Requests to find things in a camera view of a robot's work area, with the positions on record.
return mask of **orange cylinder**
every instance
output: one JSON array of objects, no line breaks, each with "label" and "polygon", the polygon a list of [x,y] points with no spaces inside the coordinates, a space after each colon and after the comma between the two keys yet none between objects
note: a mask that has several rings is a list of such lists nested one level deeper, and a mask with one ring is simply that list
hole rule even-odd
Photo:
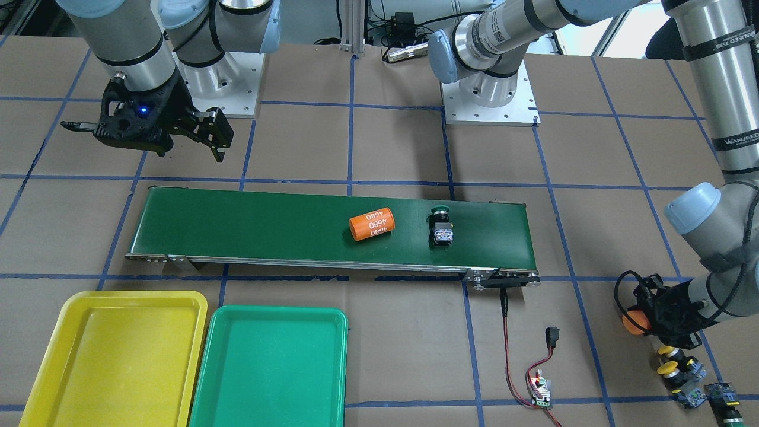
[{"label": "orange cylinder", "polygon": [[363,215],[352,217],[348,220],[351,227],[353,240],[356,242],[370,237],[379,236],[395,228],[395,218],[387,207],[379,210],[372,210]]}]

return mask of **blue grid line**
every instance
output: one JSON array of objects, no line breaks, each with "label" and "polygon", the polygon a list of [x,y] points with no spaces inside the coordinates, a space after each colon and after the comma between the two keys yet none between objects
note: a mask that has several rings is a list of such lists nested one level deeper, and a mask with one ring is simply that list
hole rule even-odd
[{"label": "blue grid line", "polygon": [[[603,81],[603,77],[601,76],[601,72],[600,72],[600,70],[598,68],[598,64],[596,63],[596,59],[591,57],[591,62],[593,62],[593,67],[595,68],[596,75],[598,76],[598,80],[601,83],[601,88],[603,89],[604,95],[606,95],[606,101],[609,103],[609,107],[612,110],[612,114],[614,114],[616,122],[617,122],[617,125],[619,126],[619,132],[622,134],[622,139],[624,140],[625,146],[627,147],[627,150],[630,153],[630,159],[632,160],[633,166],[635,167],[635,172],[638,174],[638,178],[641,180],[641,184],[645,187],[646,184],[645,184],[645,181],[643,179],[643,175],[641,174],[641,171],[638,168],[638,162],[635,160],[635,155],[632,152],[632,148],[631,148],[630,143],[629,143],[629,141],[627,139],[627,135],[625,134],[625,129],[622,127],[622,122],[620,122],[619,116],[617,115],[616,109],[614,108],[614,104],[612,102],[611,96],[609,95],[609,91],[606,89],[606,83]],[[677,77],[675,76],[674,71],[672,70],[672,67],[666,61],[665,61],[665,64],[666,64],[667,68],[669,69],[670,74],[672,75],[672,78],[674,78],[676,80],[677,86],[681,90],[681,94],[683,95],[683,97],[686,98],[686,102],[688,103],[688,107],[690,108],[691,112],[693,113],[693,116],[696,117],[696,112],[695,112],[695,110],[693,110],[693,106],[687,100],[687,96],[685,95],[685,91],[682,90],[682,86],[680,85],[679,81],[677,81]],[[664,242],[664,246],[666,247],[667,254],[669,255],[669,259],[672,260],[672,266],[675,268],[675,273],[677,274],[678,278],[684,279],[684,277],[682,276],[682,273],[680,272],[680,268],[677,265],[677,260],[675,259],[675,254],[672,251],[672,247],[670,246],[669,240],[667,239],[666,234],[664,232],[664,228],[662,227],[662,223],[661,223],[661,220],[659,218],[659,214],[657,213],[657,210],[656,210],[655,206],[653,205],[653,199],[651,198],[650,192],[647,189],[645,189],[644,193],[646,194],[646,199],[648,199],[648,204],[649,204],[649,207],[651,209],[651,212],[653,213],[653,218],[657,222],[657,227],[659,227],[659,233],[660,233],[660,235],[662,237],[662,240]],[[722,376],[721,373],[718,374],[718,372],[720,372],[720,367],[717,366],[716,360],[713,357],[712,349],[709,346],[708,341],[706,341],[706,340],[704,341],[704,348],[707,351],[707,355],[709,356],[710,361],[712,362],[712,367],[714,368],[715,375],[719,375],[718,378],[721,378],[721,376]]]},{"label": "blue grid line", "polygon": [[97,290],[102,290],[103,285],[106,284],[106,275],[108,274],[108,269],[111,267],[113,254],[116,252],[118,238],[121,236],[121,231],[124,228],[124,222],[127,220],[129,207],[132,205],[132,199],[134,198],[134,191],[137,189],[137,183],[140,181],[142,168],[145,166],[145,159],[147,159],[147,151],[143,151],[143,155],[140,158],[140,164],[137,165],[137,171],[134,173],[132,186],[130,187],[129,194],[127,195],[127,200],[124,202],[124,209],[121,211],[121,218],[118,220],[118,225],[116,226],[116,231],[113,235],[113,240],[111,241],[111,248],[108,250],[108,256],[106,257],[106,263],[102,266],[102,277],[100,277],[100,281],[97,284]]},{"label": "blue grid line", "polygon": [[461,282],[461,293],[464,296],[464,314],[467,318],[467,337],[469,339],[469,357],[472,361],[472,378],[474,379],[474,405],[477,407],[477,419],[480,427],[485,427],[485,412],[482,408],[482,391],[480,390],[480,370],[477,368],[477,349],[474,346],[474,329],[472,326],[472,313],[469,304],[469,291],[467,284]]},{"label": "blue grid line", "polygon": [[[0,179],[22,179],[23,174],[0,174]],[[133,176],[99,176],[99,175],[50,175],[32,174],[29,179],[79,179],[89,181],[131,181]],[[159,182],[239,182],[237,178],[217,178],[201,176],[141,176],[140,181]],[[505,187],[505,188],[546,188],[539,182],[443,182],[443,181],[364,181],[347,179],[277,179],[277,178],[244,178],[245,182],[276,183],[276,184],[324,184],[324,185],[422,185],[433,187]],[[554,188],[606,189],[606,190],[658,190],[658,191],[687,191],[688,187],[662,187],[640,185],[596,185],[596,184],[553,184]]]},{"label": "blue grid line", "polygon": [[456,192],[453,182],[453,166],[451,165],[451,150],[448,142],[448,132],[446,132],[446,111],[440,110],[440,122],[442,124],[442,145],[446,149],[446,172],[448,173],[448,192],[452,201],[456,200]]},{"label": "blue grid line", "polygon": [[222,270],[222,284],[219,286],[219,308],[224,305],[224,298],[227,296],[227,280],[229,280],[229,264],[224,264],[224,270]]},{"label": "blue grid line", "polygon": [[[739,395],[740,400],[759,400],[759,395]],[[621,396],[610,397],[611,403],[656,403],[674,401],[671,396]],[[600,397],[567,397],[553,400],[555,405],[597,405],[603,404]],[[513,399],[484,399],[480,401],[482,406],[517,406],[519,403]],[[367,402],[347,403],[346,409],[356,408],[419,408],[419,407],[457,407],[477,406],[477,401],[472,399],[455,400],[370,400]]]},{"label": "blue grid line", "polygon": [[[68,92],[66,93],[66,97],[70,97],[71,94],[74,92],[74,88],[77,86],[77,82],[79,81],[79,78],[82,76],[82,72],[84,71],[84,66],[87,64],[87,59],[90,57],[90,53],[92,53],[91,50],[87,50],[86,55],[84,56],[84,60],[82,61],[82,64],[79,67],[79,70],[77,70],[77,74],[74,76],[74,81],[71,82],[71,86],[68,88]],[[32,164],[29,167],[29,171],[26,174],[26,177],[21,183],[21,186],[18,188],[18,191],[16,191],[16,195],[13,199],[13,202],[11,203],[11,206],[8,208],[8,212],[5,214],[5,217],[3,218],[2,223],[0,223],[0,237],[2,237],[3,233],[5,232],[5,227],[8,226],[8,222],[11,220],[11,216],[13,216],[13,212],[16,210],[16,207],[18,206],[18,202],[21,199],[21,195],[24,193],[24,189],[27,187],[27,183],[29,182],[29,177],[32,175],[32,172],[34,172],[34,168],[36,168],[37,163],[39,162],[39,158],[42,157],[43,152],[45,151],[45,148],[47,147],[48,142],[50,141],[50,138],[52,137],[52,133],[55,130],[55,127],[58,126],[58,121],[61,120],[61,116],[63,115],[63,111],[66,109],[66,102],[64,101],[61,103],[61,107],[58,109],[58,114],[55,115],[55,120],[53,120],[52,125],[50,126],[50,129],[48,129],[48,133],[45,136],[45,139],[43,140],[42,145],[39,147],[39,151],[37,151],[37,154],[34,156],[34,160],[32,160]]]},{"label": "blue grid line", "polygon": [[[680,94],[682,95],[682,98],[685,100],[685,103],[688,104],[688,109],[691,110],[691,114],[694,117],[698,117],[698,114],[696,114],[696,109],[693,108],[693,104],[691,104],[690,99],[688,98],[688,95],[685,93],[685,90],[682,88],[682,85],[680,84],[680,79],[677,78],[677,74],[675,74],[675,70],[672,69],[672,66],[669,64],[669,61],[665,60],[664,64],[666,64],[667,69],[669,70],[669,74],[672,75],[672,79],[675,80],[675,84],[677,85],[677,88],[680,90]],[[714,144],[712,144],[711,139],[709,138],[709,135],[707,134],[706,129],[704,129],[704,124],[701,123],[701,121],[698,121],[698,128],[701,130],[701,134],[704,136],[704,140],[706,140],[707,145],[709,146],[709,149],[711,150],[712,154],[714,155],[714,158],[716,159],[716,150],[714,149]]]},{"label": "blue grid line", "polygon": [[140,181],[164,182],[240,182],[237,178],[196,178],[192,176],[141,176]]},{"label": "blue grid line", "polygon": [[580,314],[582,317],[582,323],[585,327],[585,334],[587,335],[587,341],[591,348],[591,355],[593,356],[593,364],[596,368],[596,374],[598,376],[598,384],[601,387],[601,395],[603,397],[603,405],[606,407],[606,416],[609,418],[610,427],[616,427],[614,423],[614,414],[612,412],[611,403],[609,401],[609,392],[606,389],[606,380],[603,378],[603,370],[601,368],[601,361],[598,356],[598,349],[596,348],[595,339],[593,338],[593,331],[591,330],[591,323],[587,317],[585,311],[585,304],[582,299],[582,293],[580,292],[580,286],[575,278],[575,267],[572,264],[572,256],[569,254],[569,244],[567,243],[566,234],[564,233],[564,226],[562,224],[562,218],[559,214],[559,204],[556,202],[556,194],[553,191],[553,184],[551,176],[548,173],[548,163],[546,162],[546,155],[543,152],[543,145],[540,142],[540,136],[537,133],[537,123],[532,127],[532,133],[535,138],[535,144],[537,145],[537,152],[540,155],[540,163],[543,167],[543,174],[546,178],[546,184],[548,185],[548,194],[551,199],[551,205],[553,206],[553,213],[556,215],[556,226],[559,228],[559,237],[562,240],[562,247],[564,248],[564,257],[567,261],[567,268],[569,269],[569,276],[572,279],[572,287],[575,289],[575,298],[577,299],[578,307],[580,308]]},{"label": "blue grid line", "polygon": [[240,174],[240,186],[238,190],[243,191],[245,189],[245,179],[247,178],[247,167],[250,165],[250,153],[253,151],[253,138],[256,134],[256,121],[253,120],[250,123],[250,135],[247,138],[247,150],[245,151],[245,162],[242,165],[242,173]]},{"label": "blue grid line", "polygon": [[[53,273],[0,273],[0,279],[56,279],[56,280],[92,280],[100,279],[102,274],[53,274]],[[246,280],[246,281],[299,281],[299,280],[349,280],[349,276],[336,275],[336,276],[252,276],[252,275],[230,275],[228,280]],[[573,277],[570,276],[541,276],[543,282],[571,282]],[[171,274],[106,274],[106,280],[221,280],[222,276],[219,275],[193,275],[193,276],[176,276]],[[602,276],[574,276],[574,279],[578,282],[614,282],[616,277],[602,277]],[[677,282],[680,283],[689,278],[683,277],[663,277],[665,282]],[[402,281],[460,281],[459,276],[418,276],[418,275],[402,275],[402,276],[377,276],[374,278],[379,282],[402,282]],[[635,279],[633,277],[626,277],[625,282],[632,282]]]},{"label": "blue grid line", "polygon": [[653,205],[653,199],[651,198],[651,193],[646,188],[646,182],[643,179],[641,168],[638,166],[638,161],[635,159],[635,154],[632,152],[632,146],[630,145],[630,141],[627,139],[627,134],[625,133],[625,129],[622,127],[622,121],[619,120],[619,115],[617,114],[617,111],[614,108],[614,103],[612,102],[612,98],[609,95],[609,90],[606,87],[606,82],[603,81],[603,76],[601,76],[601,71],[598,68],[596,59],[591,57],[591,62],[593,63],[593,68],[596,70],[596,76],[598,76],[598,81],[601,83],[601,89],[603,89],[603,94],[604,96],[606,96],[606,101],[609,103],[609,108],[611,108],[612,114],[614,115],[614,119],[616,120],[617,127],[619,128],[619,133],[622,135],[622,140],[625,142],[625,148],[627,148],[627,152],[630,155],[630,161],[632,161],[632,165],[635,168],[635,173],[638,175],[638,180],[641,182],[641,185],[644,187],[643,193],[646,194],[646,200],[648,200],[648,207],[651,209],[651,213],[653,214],[653,219],[657,223],[657,228],[659,229],[659,234],[661,235],[662,241],[664,242],[664,246],[666,247],[666,251],[669,256],[669,259],[672,262],[672,266],[675,268],[675,274],[677,274],[678,276],[681,276],[680,267],[677,265],[675,254],[674,252],[672,252],[672,247],[670,247],[669,245],[669,240],[667,239],[666,234],[664,232],[664,227],[662,226],[661,220],[659,218],[659,214],[657,213],[657,209]]},{"label": "blue grid line", "polygon": [[96,100],[94,98],[70,98],[70,97],[50,97],[50,96],[0,96],[0,101],[31,101],[31,102],[56,102],[62,103],[68,101],[69,103],[100,103],[102,100]]},{"label": "blue grid line", "polygon": [[277,106],[351,106],[350,103],[309,103],[304,101],[261,101],[261,103]]},{"label": "blue grid line", "polygon": [[712,368],[714,369],[714,374],[716,376],[716,379],[719,382],[722,382],[722,372],[720,371],[720,367],[716,363],[716,359],[714,358],[714,352],[711,349],[711,346],[709,345],[709,340],[707,340],[707,335],[704,333],[704,331],[698,331],[698,334],[701,336],[701,340],[704,341],[704,350],[707,352],[707,356],[709,356],[709,361],[712,364]]},{"label": "blue grid line", "polygon": [[351,56],[351,98],[348,104],[348,185],[346,194],[353,195],[353,128],[356,110],[356,61],[358,55]]},{"label": "blue grid line", "polygon": [[460,276],[377,276],[374,280],[377,282],[461,282]]},{"label": "blue grid line", "polygon": [[384,106],[380,104],[354,104],[354,107],[373,109],[428,109],[432,111],[442,111],[441,106]]}]

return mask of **conveyor belt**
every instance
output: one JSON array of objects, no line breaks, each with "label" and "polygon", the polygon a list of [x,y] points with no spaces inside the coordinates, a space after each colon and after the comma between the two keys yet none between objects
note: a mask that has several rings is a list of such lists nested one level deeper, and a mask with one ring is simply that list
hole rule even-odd
[{"label": "conveyor belt", "polygon": [[[455,239],[431,247],[450,206]],[[348,218],[389,207],[395,230],[356,242]],[[129,259],[535,275],[523,204],[151,188]]]}]

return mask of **light blue joint cap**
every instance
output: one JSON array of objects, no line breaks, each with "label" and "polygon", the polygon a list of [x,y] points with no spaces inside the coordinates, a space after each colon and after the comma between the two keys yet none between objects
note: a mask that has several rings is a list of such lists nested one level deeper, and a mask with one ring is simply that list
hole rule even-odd
[{"label": "light blue joint cap", "polygon": [[69,15],[83,18],[104,17],[113,13],[126,0],[55,0]]},{"label": "light blue joint cap", "polygon": [[598,22],[628,11],[641,0],[559,0],[567,12],[586,22]]},{"label": "light blue joint cap", "polygon": [[451,49],[451,41],[443,30],[437,30],[430,35],[430,41],[427,43],[430,67],[435,77],[443,83],[455,83],[458,80],[456,59]]},{"label": "light blue joint cap", "polygon": [[158,16],[167,30],[189,24],[208,7],[208,0],[160,0]]},{"label": "light blue joint cap", "polygon": [[279,22],[279,0],[274,0],[272,10],[269,13],[269,23],[263,33],[260,53],[273,53],[279,49],[279,40],[282,38],[282,24]]},{"label": "light blue joint cap", "polygon": [[700,226],[720,203],[722,193],[708,182],[688,190],[664,208],[664,215],[679,235],[688,234]]}]

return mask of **yellow tray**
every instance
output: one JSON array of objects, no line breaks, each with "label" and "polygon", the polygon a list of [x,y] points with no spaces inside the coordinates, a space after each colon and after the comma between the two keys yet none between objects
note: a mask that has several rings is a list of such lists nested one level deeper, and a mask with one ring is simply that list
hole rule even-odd
[{"label": "yellow tray", "polygon": [[185,427],[207,309],[192,291],[72,296],[20,427]]}]

